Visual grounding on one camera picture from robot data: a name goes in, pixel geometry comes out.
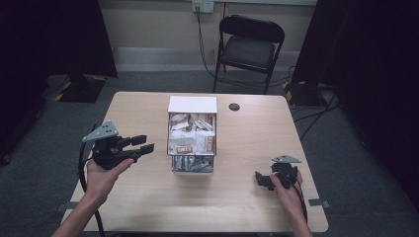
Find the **electrical outlet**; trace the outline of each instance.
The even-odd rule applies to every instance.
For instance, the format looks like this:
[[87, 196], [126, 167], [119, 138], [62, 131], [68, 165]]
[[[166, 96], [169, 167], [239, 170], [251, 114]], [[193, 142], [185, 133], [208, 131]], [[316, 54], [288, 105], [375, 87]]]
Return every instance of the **electrical outlet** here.
[[203, 6], [205, 13], [213, 13], [213, 2], [212, 1], [204, 1]]
[[192, 1], [192, 12], [203, 12], [204, 11], [204, 1], [193, 0]]

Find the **wooden table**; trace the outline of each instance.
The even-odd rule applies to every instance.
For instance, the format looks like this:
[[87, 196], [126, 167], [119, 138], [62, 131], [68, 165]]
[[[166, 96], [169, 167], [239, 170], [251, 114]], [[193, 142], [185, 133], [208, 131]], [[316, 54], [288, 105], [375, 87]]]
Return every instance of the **wooden table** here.
[[[167, 155], [170, 96], [216, 96], [217, 142], [212, 176], [177, 176]], [[236, 103], [237, 112], [228, 106]], [[303, 177], [302, 189], [313, 232], [328, 223], [285, 98], [280, 96], [116, 93], [106, 114], [120, 135], [147, 135], [153, 153], [120, 175], [101, 206], [106, 231], [134, 232], [288, 232], [288, 218], [276, 194], [257, 185], [255, 171], [271, 173], [272, 158], [288, 154]], [[81, 199], [78, 185], [72, 201]], [[96, 231], [93, 217], [86, 231]]]

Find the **chair backrest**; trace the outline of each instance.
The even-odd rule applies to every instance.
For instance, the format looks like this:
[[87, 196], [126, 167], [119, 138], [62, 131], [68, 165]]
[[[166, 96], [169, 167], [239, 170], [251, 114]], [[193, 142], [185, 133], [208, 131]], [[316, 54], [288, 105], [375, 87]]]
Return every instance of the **chair backrest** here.
[[221, 35], [227, 33], [275, 43], [282, 43], [285, 38], [284, 30], [278, 24], [239, 15], [231, 15], [222, 19], [219, 23], [219, 30]]

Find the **gray carpet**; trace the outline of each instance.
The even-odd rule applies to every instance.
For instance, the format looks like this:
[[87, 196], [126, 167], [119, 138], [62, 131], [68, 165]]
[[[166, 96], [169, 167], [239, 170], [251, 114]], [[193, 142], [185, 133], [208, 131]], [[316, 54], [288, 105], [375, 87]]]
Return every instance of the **gray carpet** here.
[[[227, 74], [245, 80], [255, 76], [243, 71]], [[287, 76], [288, 72], [276, 72], [273, 80]], [[47, 91], [64, 79], [50, 77]], [[283, 95], [280, 83], [273, 84], [277, 86], [268, 94]], [[121, 72], [118, 79], [108, 80], [96, 104], [56, 102], [53, 99], [59, 91], [48, 95], [42, 116], [11, 153], [11, 164], [0, 167], [0, 236], [49, 236], [57, 228], [63, 212], [56, 207], [70, 200], [77, 184], [81, 137], [94, 123], [102, 122], [117, 91], [210, 93], [211, 89], [212, 80], [205, 71]], [[218, 85], [217, 92], [260, 94], [224, 83]], [[324, 95], [330, 98], [331, 91], [325, 90]], [[291, 109], [294, 119], [320, 111]], [[313, 120], [298, 121], [298, 133], [303, 134]], [[323, 115], [306, 134], [302, 146], [319, 195], [331, 204], [325, 209], [329, 229], [315, 236], [418, 236], [418, 213], [374, 154], [363, 146], [357, 126], [341, 108]]]

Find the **open box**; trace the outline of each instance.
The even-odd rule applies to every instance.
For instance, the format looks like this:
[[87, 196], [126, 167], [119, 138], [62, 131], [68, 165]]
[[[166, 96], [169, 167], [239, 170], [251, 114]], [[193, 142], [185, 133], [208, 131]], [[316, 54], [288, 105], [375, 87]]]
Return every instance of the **open box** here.
[[212, 174], [216, 97], [170, 97], [167, 154], [175, 174]]

